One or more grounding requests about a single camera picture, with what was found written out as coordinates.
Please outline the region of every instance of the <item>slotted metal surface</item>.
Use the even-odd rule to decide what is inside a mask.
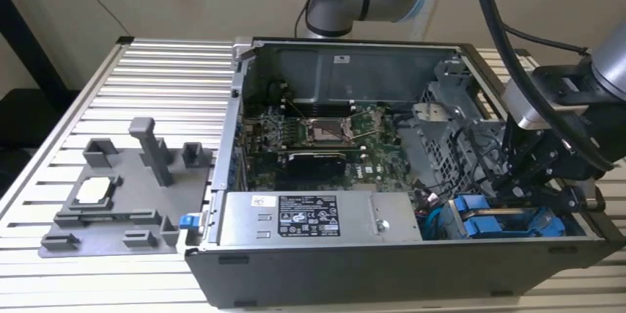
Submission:
[[[481,50],[503,81],[497,53]],[[57,129],[0,201],[0,308],[18,312],[214,312],[178,254],[41,259],[40,237],[68,197],[89,138],[137,147],[125,129],[134,116],[156,119],[166,144],[221,136],[230,43],[134,40],[118,45]],[[527,70],[536,63],[521,57]],[[600,180],[607,211],[626,232],[626,165]],[[282,307],[282,312],[626,312],[626,251],[588,269],[565,270],[520,298]]]

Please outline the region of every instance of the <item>blue latch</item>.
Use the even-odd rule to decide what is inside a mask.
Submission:
[[[177,227],[180,229],[186,230],[197,230],[198,229],[198,215],[185,215],[180,217],[180,221],[177,222]]]

